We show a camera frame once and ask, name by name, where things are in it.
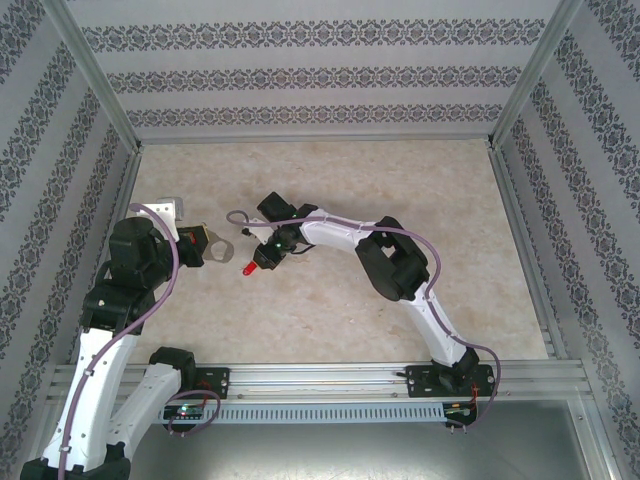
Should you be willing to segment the grey metal sheet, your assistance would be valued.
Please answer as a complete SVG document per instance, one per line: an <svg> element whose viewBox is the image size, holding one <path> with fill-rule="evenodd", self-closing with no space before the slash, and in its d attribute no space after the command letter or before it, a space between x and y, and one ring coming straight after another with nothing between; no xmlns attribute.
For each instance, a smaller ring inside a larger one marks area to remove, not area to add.
<svg viewBox="0 0 640 480"><path fill-rule="evenodd" d="M129 480L620 480L583 404L499 402L480 424L215 425L145 435Z"/></svg>

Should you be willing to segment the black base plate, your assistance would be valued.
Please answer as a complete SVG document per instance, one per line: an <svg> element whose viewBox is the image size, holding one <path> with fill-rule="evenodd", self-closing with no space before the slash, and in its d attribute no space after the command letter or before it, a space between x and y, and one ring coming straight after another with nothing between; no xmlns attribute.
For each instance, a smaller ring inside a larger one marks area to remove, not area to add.
<svg viewBox="0 0 640 480"><path fill-rule="evenodd" d="M490 365L477 365L471 372L461 375L454 369L433 364L408 365L398 376L406 379L410 398L489 397L495 389L495 375Z"/></svg>
<svg viewBox="0 0 640 480"><path fill-rule="evenodd" d="M196 368L195 380L192 385L194 390L207 390L215 392L221 400L228 396L231 370L226 367Z"/></svg>

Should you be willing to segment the aluminium frame rail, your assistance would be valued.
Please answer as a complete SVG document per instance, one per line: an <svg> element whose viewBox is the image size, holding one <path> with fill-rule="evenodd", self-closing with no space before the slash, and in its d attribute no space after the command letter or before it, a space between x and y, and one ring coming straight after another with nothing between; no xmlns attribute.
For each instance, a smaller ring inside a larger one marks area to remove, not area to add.
<svg viewBox="0 0 640 480"><path fill-rule="evenodd" d="M565 348L552 302L539 271L527 224L503 156L491 143L488 143L487 150L547 355L557 360L568 360L570 355Z"/></svg>
<svg viewBox="0 0 640 480"><path fill-rule="evenodd" d="M131 201L143 153L144 146L140 145L131 156L117 198L112 225L115 225L118 221L124 219L127 215L128 205Z"/></svg>

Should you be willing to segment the metal scissors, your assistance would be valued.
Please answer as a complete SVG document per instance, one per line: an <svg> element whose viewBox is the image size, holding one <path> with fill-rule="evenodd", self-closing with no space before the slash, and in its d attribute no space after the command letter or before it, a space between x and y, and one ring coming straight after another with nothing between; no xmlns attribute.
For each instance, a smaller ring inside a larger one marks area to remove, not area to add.
<svg viewBox="0 0 640 480"><path fill-rule="evenodd" d="M207 230L206 233L208 243L203 253L203 259L207 262L229 263L234 256L234 245L213 231Z"/></svg>

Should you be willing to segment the long aluminium mounting rail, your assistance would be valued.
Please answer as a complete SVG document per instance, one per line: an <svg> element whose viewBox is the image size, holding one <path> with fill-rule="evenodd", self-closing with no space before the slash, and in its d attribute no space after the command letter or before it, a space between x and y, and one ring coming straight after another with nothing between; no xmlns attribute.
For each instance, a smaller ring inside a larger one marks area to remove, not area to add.
<svg viewBox="0 0 640 480"><path fill-rule="evenodd" d="M579 360L489 361L498 400L591 398L593 389ZM303 403L358 400L407 401L407 363L228 364L227 401Z"/></svg>

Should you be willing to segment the aluminium frame post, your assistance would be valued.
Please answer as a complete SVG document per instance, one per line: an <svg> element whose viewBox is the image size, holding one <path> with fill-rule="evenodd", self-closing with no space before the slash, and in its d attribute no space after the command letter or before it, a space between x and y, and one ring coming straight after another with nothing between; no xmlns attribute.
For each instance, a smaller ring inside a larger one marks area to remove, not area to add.
<svg viewBox="0 0 640 480"><path fill-rule="evenodd" d="M487 137L489 150L500 146L516 121L530 92L537 84L560 40L574 19L583 0L559 0L540 40L509 96L493 130Z"/></svg>

